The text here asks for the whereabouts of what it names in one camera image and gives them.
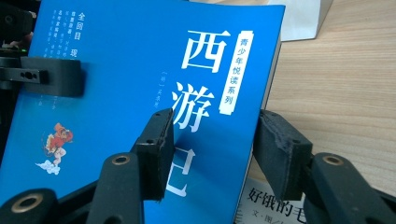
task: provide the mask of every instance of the wooden table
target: wooden table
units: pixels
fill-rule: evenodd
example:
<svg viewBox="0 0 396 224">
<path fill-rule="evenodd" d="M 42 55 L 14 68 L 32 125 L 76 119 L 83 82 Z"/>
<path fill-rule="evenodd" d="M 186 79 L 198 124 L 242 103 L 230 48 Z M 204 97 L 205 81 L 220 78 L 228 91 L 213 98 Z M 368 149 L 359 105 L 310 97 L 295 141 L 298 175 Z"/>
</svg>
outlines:
<svg viewBox="0 0 396 224">
<path fill-rule="evenodd" d="M 282 44 L 267 109 L 396 196 L 396 1 L 333 0 L 316 39 Z"/>
</svg>

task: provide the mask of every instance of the blue book cover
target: blue book cover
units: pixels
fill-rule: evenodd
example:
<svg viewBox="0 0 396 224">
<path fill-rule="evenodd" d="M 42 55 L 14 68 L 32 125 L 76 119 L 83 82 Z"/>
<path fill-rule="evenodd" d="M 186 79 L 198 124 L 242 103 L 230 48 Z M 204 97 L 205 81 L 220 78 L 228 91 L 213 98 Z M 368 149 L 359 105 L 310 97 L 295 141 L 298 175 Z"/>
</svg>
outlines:
<svg viewBox="0 0 396 224">
<path fill-rule="evenodd" d="M 282 6 L 42 1 L 29 56 L 80 60 L 81 97 L 21 90 L 0 168 L 0 204 L 59 198 L 129 151 L 150 116 L 175 110 L 176 153 L 147 223 L 232 223 L 271 86 Z"/>
</svg>

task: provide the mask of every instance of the journey to the west book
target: journey to the west book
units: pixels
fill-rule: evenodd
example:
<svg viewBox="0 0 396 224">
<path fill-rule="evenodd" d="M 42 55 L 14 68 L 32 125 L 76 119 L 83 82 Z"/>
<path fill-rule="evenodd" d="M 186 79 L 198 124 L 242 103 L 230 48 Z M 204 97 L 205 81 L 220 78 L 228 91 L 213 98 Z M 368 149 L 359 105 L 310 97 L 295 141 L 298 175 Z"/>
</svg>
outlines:
<svg viewBox="0 0 396 224">
<path fill-rule="evenodd" d="M 146 223 L 232 223 L 282 6 L 43 0 L 30 57 L 80 60 L 83 96 L 21 90 L 0 168 L 0 204 L 27 189 L 59 198 L 129 151 L 150 116 L 174 108 L 176 153 Z"/>
</svg>

